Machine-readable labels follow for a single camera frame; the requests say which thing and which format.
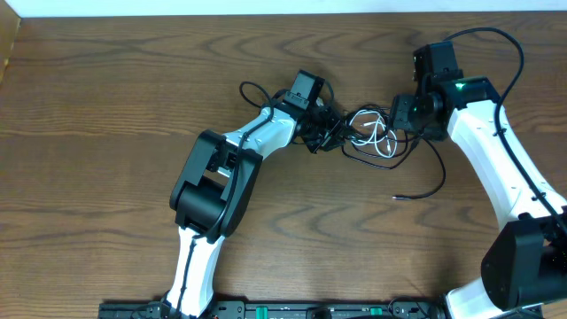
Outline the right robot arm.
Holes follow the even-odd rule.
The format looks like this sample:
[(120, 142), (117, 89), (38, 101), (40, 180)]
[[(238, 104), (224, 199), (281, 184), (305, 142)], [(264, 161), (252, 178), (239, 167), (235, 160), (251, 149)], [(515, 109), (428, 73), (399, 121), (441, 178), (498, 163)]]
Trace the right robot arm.
[(392, 103), (392, 128), (428, 141), (450, 138), (473, 166), (499, 235), (480, 278), (444, 298), (447, 318), (512, 318), (566, 297), (566, 200), (536, 168), (485, 77), (466, 78), (452, 43), (414, 51), (415, 94)]

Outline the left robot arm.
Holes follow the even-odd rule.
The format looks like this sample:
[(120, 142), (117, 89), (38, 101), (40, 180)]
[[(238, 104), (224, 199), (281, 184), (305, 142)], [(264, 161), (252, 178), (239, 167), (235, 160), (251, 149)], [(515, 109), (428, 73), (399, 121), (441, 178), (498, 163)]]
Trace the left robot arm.
[(162, 317), (199, 318), (209, 307), (222, 243), (241, 222), (263, 161), (297, 138), (310, 152), (331, 140), (340, 116), (324, 89), (330, 83), (300, 70), (288, 89), (273, 95), (261, 89), (265, 100), (243, 127), (198, 135), (169, 200), (180, 247)]

